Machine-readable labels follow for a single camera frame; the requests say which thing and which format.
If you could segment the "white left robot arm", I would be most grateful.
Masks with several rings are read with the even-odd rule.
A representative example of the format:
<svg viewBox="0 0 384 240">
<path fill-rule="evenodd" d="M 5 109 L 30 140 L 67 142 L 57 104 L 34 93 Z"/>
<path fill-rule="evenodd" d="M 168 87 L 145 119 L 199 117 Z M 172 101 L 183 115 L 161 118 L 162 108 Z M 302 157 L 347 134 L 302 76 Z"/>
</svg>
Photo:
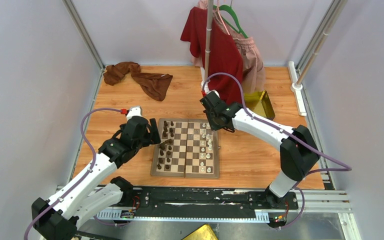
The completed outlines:
<svg viewBox="0 0 384 240">
<path fill-rule="evenodd" d="M 155 118 L 132 116 L 113 137 L 98 149 L 92 161 L 65 187 L 47 200 L 38 198 L 31 206 L 34 228 L 47 240 L 70 240 L 78 228 L 105 208 L 133 201 L 133 186 L 116 177 L 101 190 L 95 187 L 107 176 L 131 160 L 140 149 L 161 143 Z"/>
</svg>

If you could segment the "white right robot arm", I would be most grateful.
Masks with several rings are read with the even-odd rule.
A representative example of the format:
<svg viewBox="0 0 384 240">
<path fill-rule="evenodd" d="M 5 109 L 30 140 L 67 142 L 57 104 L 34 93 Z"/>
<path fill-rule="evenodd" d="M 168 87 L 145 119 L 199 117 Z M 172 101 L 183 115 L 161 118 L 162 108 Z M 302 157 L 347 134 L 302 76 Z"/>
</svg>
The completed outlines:
<svg viewBox="0 0 384 240">
<path fill-rule="evenodd" d="M 310 130 L 304 126 L 285 126 L 259 116 L 240 103 L 225 103 L 210 92 L 200 100 L 210 128 L 248 133 L 270 144 L 280 153 L 280 172 L 265 192 L 266 204 L 278 209 L 285 195 L 310 172 L 320 154 Z"/>
</svg>

